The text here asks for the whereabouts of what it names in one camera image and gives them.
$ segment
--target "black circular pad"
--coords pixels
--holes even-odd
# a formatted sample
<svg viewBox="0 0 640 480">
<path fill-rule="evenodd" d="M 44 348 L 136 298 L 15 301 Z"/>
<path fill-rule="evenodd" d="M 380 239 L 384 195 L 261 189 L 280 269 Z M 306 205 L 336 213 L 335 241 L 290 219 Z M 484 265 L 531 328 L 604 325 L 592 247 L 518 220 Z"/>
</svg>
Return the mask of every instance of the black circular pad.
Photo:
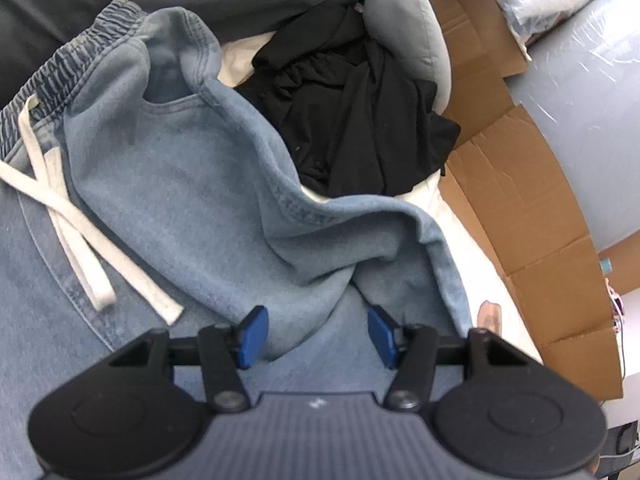
<svg viewBox="0 0 640 480">
<path fill-rule="evenodd" d="M 442 398 L 434 424 L 457 457 L 507 478 L 576 471 L 596 455 L 604 436 L 597 405 L 562 381 L 536 386 L 469 380 Z"/>
<path fill-rule="evenodd" d="M 68 384 L 31 413 L 29 438 L 46 470 L 70 479 L 124 480 L 161 470 L 200 430 L 201 411 L 162 384 Z"/>
</svg>

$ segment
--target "black clothing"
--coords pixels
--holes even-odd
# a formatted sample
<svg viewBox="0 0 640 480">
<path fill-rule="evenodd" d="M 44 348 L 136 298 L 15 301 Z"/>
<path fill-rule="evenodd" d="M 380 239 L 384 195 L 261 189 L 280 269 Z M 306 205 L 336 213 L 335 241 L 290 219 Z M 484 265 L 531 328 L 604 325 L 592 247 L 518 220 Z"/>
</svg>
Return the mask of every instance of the black clothing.
<svg viewBox="0 0 640 480">
<path fill-rule="evenodd" d="M 351 7 L 313 7 L 253 65 L 237 90 L 279 131 L 302 184 L 325 196 L 408 192 L 460 133 L 431 111 L 436 84 L 409 79 Z"/>
</svg>

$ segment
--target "elastic waistband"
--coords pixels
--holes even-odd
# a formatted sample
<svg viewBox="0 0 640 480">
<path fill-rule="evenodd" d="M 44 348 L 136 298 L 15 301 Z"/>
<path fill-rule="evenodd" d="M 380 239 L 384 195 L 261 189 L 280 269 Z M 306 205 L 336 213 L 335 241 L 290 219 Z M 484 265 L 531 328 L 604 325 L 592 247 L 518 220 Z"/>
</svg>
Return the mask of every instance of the elastic waistband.
<svg viewBox="0 0 640 480">
<path fill-rule="evenodd" d="M 133 34 L 144 16 L 137 4 L 113 0 L 91 27 L 61 46 L 0 112 L 0 160 L 7 158 L 20 138 L 18 114 L 28 97 L 36 94 L 40 101 L 31 111 L 35 120 L 58 113 L 74 97 L 93 63 Z"/>
</svg>

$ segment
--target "metal screw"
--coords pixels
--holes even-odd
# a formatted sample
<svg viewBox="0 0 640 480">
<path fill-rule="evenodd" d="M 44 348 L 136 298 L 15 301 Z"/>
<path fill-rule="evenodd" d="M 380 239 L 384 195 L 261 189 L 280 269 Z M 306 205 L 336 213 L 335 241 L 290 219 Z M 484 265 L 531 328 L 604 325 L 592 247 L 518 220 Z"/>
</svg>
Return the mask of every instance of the metal screw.
<svg viewBox="0 0 640 480">
<path fill-rule="evenodd" d="M 412 410 L 420 405 L 419 397 L 408 390 L 398 390 L 391 393 L 388 399 L 389 405 L 398 411 Z"/>
<path fill-rule="evenodd" d="M 227 413 L 241 412 L 246 408 L 246 397 L 238 392 L 220 392 L 213 397 L 213 402 L 222 411 Z"/>
</svg>

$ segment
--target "cardboard box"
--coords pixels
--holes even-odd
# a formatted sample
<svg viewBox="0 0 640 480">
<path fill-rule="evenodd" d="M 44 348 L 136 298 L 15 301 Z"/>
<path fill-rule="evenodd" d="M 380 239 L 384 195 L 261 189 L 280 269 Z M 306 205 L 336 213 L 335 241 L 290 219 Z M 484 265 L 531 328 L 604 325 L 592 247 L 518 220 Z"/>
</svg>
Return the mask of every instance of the cardboard box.
<svg viewBox="0 0 640 480">
<path fill-rule="evenodd" d="M 485 47 L 487 34 L 465 11 L 469 0 L 430 1 L 452 65 L 445 115 L 462 127 L 440 192 L 494 263 L 545 365 L 597 400 L 619 398 L 610 299 L 570 186 L 533 120 L 514 106 L 498 50 Z"/>
<path fill-rule="evenodd" d="M 610 285 L 618 294 L 628 294 L 640 288 L 640 231 L 602 251 L 600 258 L 608 258 Z"/>
<path fill-rule="evenodd" d="M 529 57 L 522 51 L 509 30 L 507 20 L 495 0 L 458 0 L 471 24 L 480 36 L 502 77 L 522 74 Z"/>
</svg>

